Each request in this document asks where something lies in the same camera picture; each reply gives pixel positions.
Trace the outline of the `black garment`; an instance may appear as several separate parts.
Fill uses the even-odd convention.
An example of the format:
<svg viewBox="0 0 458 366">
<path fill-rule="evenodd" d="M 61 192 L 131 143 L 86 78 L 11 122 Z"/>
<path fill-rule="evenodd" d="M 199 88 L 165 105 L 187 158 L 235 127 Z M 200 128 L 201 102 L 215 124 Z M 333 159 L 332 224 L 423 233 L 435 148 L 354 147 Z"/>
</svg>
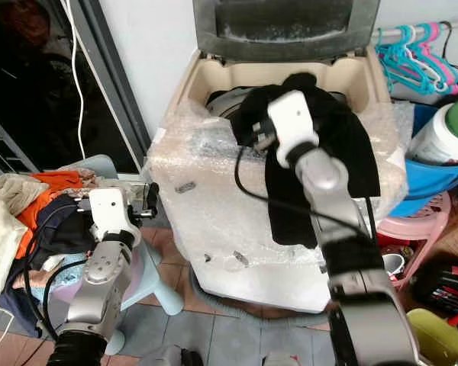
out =
<svg viewBox="0 0 458 366">
<path fill-rule="evenodd" d="M 291 90 L 305 94 L 307 107 L 320 137 L 319 146 L 340 160 L 349 174 L 348 191 L 352 198 L 379 197 L 378 166 L 369 135 L 360 119 L 346 102 L 316 86 L 317 78 L 309 72 L 298 72 L 285 78 L 281 85 L 250 88 L 240 107 L 229 114 L 234 136 L 239 144 L 251 146 L 256 139 L 253 127 L 269 122 L 268 103 Z M 271 147 L 265 164 L 268 198 L 309 208 L 305 192 L 292 170 L 280 166 L 276 146 Z M 268 206 L 273 241 L 282 246 L 317 246 L 311 217 L 275 206 Z"/>
</svg>

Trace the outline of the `beige bubble-wrapped washing machine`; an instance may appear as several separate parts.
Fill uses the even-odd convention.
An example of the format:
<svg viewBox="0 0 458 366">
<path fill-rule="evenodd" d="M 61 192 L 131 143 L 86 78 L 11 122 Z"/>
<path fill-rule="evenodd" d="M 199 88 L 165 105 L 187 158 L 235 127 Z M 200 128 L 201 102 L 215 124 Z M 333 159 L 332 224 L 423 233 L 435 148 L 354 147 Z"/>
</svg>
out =
<svg viewBox="0 0 458 366">
<path fill-rule="evenodd" d="M 268 208 L 261 201 L 265 159 L 254 151 L 244 154 L 240 180 L 253 192 L 247 196 L 234 182 L 239 146 L 230 123 L 205 108 L 216 92 L 279 84 L 300 71 L 315 75 L 319 88 L 344 95 L 368 133 L 380 184 L 380 195 L 371 202 L 380 222 L 405 198 L 408 184 L 405 143 L 373 51 L 308 63 L 223 63 L 195 51 L 145 164 L 160 186 L 176 246 L 202 290 L 240 302 L 320 313 L 330 300 L 320 252 L 273 240 Z"/>
</svg>

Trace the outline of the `dark navy garment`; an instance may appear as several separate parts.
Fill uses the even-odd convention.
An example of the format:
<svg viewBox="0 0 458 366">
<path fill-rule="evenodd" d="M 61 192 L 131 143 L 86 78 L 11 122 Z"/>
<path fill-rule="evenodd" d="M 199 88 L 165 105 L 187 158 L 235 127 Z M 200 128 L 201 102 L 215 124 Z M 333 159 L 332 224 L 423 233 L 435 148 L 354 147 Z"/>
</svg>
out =
<svg viewBox="0 0 458 366">
<path fill-rule="evenodd" d="M 11 268 L 23 268 L 26 294 L 22 297 L 11 295 L 5 289 L 0 293 L 0 307 L 15 316 L 12 328 L 20 330 L 27 337 L 40 338 L 43 327 L 37 314 L 43 312 L 45 304 L 39 304 L 31 296 L 29 288 L 29 271 L 38 271 L 44 266 L 68 265 L 82 261 L 85 254 L 92 251 L 95 240 L 90 231 L 92 217 L 89 213 L 76 210 L 72 196 L 59 195 L 52 200 L 37 216 L 37 239 L 27 245 L 30 253 L 23 258 L 14 258 Z"/>
</svg>

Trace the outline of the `light blue plastic stool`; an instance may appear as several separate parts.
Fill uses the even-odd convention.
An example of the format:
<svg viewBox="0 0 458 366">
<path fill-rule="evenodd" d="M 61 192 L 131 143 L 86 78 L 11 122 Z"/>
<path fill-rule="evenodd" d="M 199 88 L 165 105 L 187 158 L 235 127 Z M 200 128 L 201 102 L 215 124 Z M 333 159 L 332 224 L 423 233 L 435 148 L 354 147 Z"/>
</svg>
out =
<svg viewBox="0 0 458 366">
<path fill-rule="evenodd" d="M 121 186 L 137 200 L 135 193 L 118 180 L 114 164 L 107 156 L 85 158 L 76 162 L 76 167 L 92 170 L 109 180 L 94 188 Z M 147 185 L 142 184 L 141 189 L 143 196 L 138 201 L 145 206 Z M 127 344 L 127 336 L 120 329 L 122 311 L 145 297 L 155 296 L 169 315 L 183 310 L 182 297 L 160 276 L 158 265 L 162 258 L 142 235 L 141 220 L 134 224 L 135 234 L 108 233 L 103 240 L 95 238 L 92 224 L 94 248 L 83 265 L 78 289 L 69 301 L 49 363 L 92 366 L 101 356 L 117 355 Z"/>
</svg>

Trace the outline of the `orange garment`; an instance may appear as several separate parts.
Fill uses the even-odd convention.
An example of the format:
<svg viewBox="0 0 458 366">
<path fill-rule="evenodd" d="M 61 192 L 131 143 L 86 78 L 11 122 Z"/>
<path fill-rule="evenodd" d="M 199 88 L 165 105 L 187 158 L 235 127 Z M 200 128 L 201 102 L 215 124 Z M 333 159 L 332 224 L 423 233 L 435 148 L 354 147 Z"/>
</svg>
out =
<svg viewBox="0 0 458 366">
<path fill-rule="evenodd" d="M 37 216 L 61 191 L 67 188 L 82 188 L 82 178 L 78 171 L 58 171 L 48 173 L 37 173 L 31 175 L 31 178 L 47 184 L 47 188 L 38 193 L 36 199 L 29 206 L 19 213 L 17 219 L 27 227 L 27 232 L 20 241 L 20 246 L 15 258 L 23 258 L 26 255 L 27 245 L 34 237 L 34 231 L 37 229 Z"/>
</svg>

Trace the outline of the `dark grey washer lid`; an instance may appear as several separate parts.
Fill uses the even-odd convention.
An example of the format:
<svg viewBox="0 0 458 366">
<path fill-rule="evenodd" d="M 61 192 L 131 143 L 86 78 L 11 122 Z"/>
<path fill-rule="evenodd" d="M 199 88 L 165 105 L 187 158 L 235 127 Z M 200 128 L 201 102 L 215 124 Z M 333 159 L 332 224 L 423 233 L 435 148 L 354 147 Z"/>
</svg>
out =
<svg viewBox="0 0 458 366">
<path fill-rule="evenodd" d="M 324 62 L 362 53 L 380 0 L 192 0 L 195 39 L 230 63 Z"/>
</svg>

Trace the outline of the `cream garment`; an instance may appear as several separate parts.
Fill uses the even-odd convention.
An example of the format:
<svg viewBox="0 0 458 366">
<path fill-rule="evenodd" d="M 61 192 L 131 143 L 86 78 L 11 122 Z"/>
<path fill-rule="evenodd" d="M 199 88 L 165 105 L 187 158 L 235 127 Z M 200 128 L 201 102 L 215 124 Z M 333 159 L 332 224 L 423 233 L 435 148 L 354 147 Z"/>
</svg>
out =
<svg viewBox="0 0 458 366">
<path fill-rule="evenodd" d="M 17 216 L 48 188 L 48 184 L 29 175 L 0 175 L 0 293 L 5 289 L 20 241 L 28 231 Z"/>
</svg>

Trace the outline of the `teal plastic hangers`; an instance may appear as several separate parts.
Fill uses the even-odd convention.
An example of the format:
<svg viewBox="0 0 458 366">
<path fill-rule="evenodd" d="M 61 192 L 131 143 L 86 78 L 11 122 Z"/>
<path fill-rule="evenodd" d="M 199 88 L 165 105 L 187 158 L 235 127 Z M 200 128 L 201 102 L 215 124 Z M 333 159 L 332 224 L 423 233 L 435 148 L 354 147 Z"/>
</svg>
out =
<svg viewBox="0 0 458 366">
<path fill-rule="evenodd" d="M 440 37 L 444 25 L 400 25 L 394 28 L 396 40 L 389 36 L 389 28 L 379 28 L 375 50 L 390 88 L 400 85 L 420 95 L 458 94 L 458 70 L 432 50 L 432 42 Z"/>
</svg>

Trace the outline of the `blue plastic basin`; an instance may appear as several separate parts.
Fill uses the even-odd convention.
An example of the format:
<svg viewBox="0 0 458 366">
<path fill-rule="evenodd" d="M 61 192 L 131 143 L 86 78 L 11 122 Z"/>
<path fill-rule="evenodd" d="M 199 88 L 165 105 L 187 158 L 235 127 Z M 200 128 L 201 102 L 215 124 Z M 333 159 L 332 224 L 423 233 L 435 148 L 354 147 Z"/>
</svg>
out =
<svg viewBox="0 0 458 366">
<path fill-rule="evenodd" d="M 411 139 L 429 122 L 432 116 L 434 116 L 434 113 L 428 116 L 427 121 L 417 122 L 418 128 L 414 130 L 414 135 Z M 449 191 L 458 185 L 458 165 L 431 166 L 410 160 L 406 157 L 407 150 L 405 152 L 405 169 L 409 189 L 405 198 L 391 210 L 389 214 L 391 217 L 413 216 L 423 206 L 427 205 L 427 202 L 431 198 L 434 198 L 439 193 Z"/>
</svg>

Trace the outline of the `white cup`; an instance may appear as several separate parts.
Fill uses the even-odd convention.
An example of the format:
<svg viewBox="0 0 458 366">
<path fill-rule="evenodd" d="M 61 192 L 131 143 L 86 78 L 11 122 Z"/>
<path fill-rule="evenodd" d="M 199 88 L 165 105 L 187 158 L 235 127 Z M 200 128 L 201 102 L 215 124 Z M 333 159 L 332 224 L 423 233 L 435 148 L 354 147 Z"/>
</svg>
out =
<svg viewBox="0 0 458 366">
<path fill-rule="evenodd" d="M 385 271 L 390 278 L 397 278 L 398 275 L 402 275 L 405 271 L 405 265 L 407 259 L 403 254 L 399 253 L 387 253 L 382 255 L 383 264 L 385 265 Z"/>
</svg>

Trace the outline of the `white jar green lid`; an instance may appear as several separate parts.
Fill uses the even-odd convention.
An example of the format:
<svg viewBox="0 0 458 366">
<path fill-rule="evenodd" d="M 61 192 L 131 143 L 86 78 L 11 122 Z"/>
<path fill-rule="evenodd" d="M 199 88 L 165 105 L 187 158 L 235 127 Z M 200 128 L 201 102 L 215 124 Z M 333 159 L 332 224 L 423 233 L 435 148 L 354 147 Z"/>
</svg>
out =
<svg viewBox="0 0 458 366">
<path fill-rule="evenodd" d="M 434 113 L 411 139 L 406 157 L 431 166 L 458 165 L 458 101 Z"/>
</svg>

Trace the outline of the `pink plastic hangers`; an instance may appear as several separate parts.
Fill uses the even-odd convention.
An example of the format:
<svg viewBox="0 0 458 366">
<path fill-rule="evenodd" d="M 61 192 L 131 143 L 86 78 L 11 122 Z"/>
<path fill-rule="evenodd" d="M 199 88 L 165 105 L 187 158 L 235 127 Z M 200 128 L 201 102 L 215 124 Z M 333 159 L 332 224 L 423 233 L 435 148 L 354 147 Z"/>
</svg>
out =
<svg viewBox="0 0 458 366">
<path fill-rule="evenodd" d="M 421 22 L 417 25 L 417 29 L 422 31 L 415 43 L 420 49 L 418 56 L 425 66 L 431 67 L 434 88 L 442 95 L 458 94 L 458 64 L 447 56 L 454 28 L 449 21 Z"/>
</svg>

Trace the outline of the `black red tool case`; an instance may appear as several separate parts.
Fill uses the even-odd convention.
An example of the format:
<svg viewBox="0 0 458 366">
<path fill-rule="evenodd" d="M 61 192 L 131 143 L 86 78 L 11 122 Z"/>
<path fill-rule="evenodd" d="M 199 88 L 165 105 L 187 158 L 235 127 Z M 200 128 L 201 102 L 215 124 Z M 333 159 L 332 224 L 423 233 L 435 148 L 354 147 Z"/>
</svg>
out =
<svg viewBox="0 0 458 366">
<path fill-rule="evenodd" d="M 458 314 L 458 261 L 431 262 L 411 279 L 411 299 L 447 315 Z"/>
</svg>

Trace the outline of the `yellow-green plastic container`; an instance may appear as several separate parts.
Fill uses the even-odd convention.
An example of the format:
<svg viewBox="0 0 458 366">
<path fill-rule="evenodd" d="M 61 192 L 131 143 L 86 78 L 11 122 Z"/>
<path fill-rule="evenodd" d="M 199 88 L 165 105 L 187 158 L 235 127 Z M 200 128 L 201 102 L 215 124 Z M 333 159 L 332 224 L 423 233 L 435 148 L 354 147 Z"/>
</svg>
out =
<svg viewBox="0 0 458 366">
<path fill-rule="evenodd" d="M 406 316 L 424 366 L 458 366 L 458 328 L 424 308 Z"/>
</svg>

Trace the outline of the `dark grey door frame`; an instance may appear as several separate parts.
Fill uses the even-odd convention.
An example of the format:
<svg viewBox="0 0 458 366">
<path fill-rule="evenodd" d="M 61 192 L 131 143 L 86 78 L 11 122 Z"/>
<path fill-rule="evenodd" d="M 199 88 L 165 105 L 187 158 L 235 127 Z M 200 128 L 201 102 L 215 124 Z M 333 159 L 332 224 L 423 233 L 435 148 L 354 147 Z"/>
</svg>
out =
<svg viewBox="0 0 458 366">
<path fill-rule="evenodd" d="M 144 154 L 151 143 L 143 143 L 143 121 L 135 107 L 120 55 L 114 45 L 99 0 L 65 0 L 67 14 L 92 74 L 96 77 L 107 108 L 116 122 L 118 135 L 127 147 L 134 173 L 142 173 Z"/>
</svg>

